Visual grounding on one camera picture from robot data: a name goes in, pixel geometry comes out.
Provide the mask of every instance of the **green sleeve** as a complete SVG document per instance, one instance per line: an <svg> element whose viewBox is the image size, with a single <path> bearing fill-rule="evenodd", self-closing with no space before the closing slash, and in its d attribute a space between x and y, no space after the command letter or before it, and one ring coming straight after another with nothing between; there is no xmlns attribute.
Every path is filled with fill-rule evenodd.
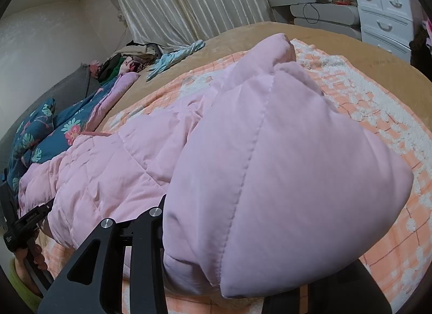
<svg viewBox="0 0 432 314"><path fill-rule="evenodd" d="M21 299L36 313L42 298L36 296L21 282L15 270L15 258L10 261L9 281Z"/></svg>
<svg viewBox="0 0 432 314"><path fill-rule="evenodd" d="M120 68L122 67L122 64L123 64L123 62L125 60L126 60L125 56L123 56L122 58L120 58L120 60L118 61L117 66L114 68L114 70L112 71L112 73L109 76L109 78L107 78L104 82L102 82L101 86L106 85L108 82L110 82L113 78L115 78L120 73Z"/></svg>

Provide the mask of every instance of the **pile of clothes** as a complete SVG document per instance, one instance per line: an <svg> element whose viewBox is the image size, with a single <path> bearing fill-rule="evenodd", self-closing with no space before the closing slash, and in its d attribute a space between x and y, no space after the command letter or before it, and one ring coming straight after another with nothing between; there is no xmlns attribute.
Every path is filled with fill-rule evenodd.
<svg viewBox="0 0 432 314"><path fill-rule="evenodd" d="M103 86L119 75L143 71L161 56L161 51L156 44L139 45L131 42L126 47L115 51L103 65L98 61L92 62L90 72Z"/></svg>

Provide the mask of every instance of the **pink flower pattern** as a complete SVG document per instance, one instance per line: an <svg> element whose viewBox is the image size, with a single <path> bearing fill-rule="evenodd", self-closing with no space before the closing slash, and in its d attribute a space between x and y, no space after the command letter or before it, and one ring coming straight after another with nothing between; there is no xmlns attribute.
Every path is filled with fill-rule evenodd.
<svg viewBox="0 0 432 314"><path fill-rule="evenodd" d="M81 132L81 127L79 125L72 126L69 131L64 134L64 137L67 139L67 144L72 146L75 139L79 136Z"/></svg>

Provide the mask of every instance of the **black metal bracket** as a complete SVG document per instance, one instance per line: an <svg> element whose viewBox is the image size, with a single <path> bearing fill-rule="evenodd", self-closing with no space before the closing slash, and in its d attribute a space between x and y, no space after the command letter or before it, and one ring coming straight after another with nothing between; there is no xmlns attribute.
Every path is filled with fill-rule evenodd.
<svg viewBox="0 0 432 314"><path fill-rule="evenodd" d="M127 246L131 313L168 314L161 263L164 201L135 220L99 223L45 294L38 314L121 313Z"/></svg>
<svg viewBox="0 0 432 314"><path fill-rule="evenodd" d="M0 204L7 226L7 231L3 236L4 242L12 253L15 253L19 248L28 248L29 251L24 260L24 266L43 295L48 291L54 280L48 270L40 270L34 263L36 244L33 237L38 229L38 223L47 217L53 203L54 200L51 200L47 204L32 209L21 219L18 219L17 207L10 186L7 182L0 185Z"/></svg>

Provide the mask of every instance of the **pink blanket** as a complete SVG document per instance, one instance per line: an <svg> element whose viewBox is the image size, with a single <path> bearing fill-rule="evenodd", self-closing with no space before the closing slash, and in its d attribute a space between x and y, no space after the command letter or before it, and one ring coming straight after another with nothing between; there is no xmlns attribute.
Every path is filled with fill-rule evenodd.
<svg viewBox="0 0 432 314"><path fill-rule="evenodd" d="M167 193L177 293L263 296L343 268L390 229L413 175L293 60L271 36L208 88L78 137L22 179L20 214L55 197L50 231L76 248L103 218L136 218Z"/></svg>
<svg viewBox="0 0 432 314"><path fill-rule="evenodd" d="M111 91L102 98L102 100L93 108L89 120L85 126L86 131L94 131L112 109L112 107L120 100L126 91L135 83L140 75L137 73L126 73L118 77Z"/></svg>

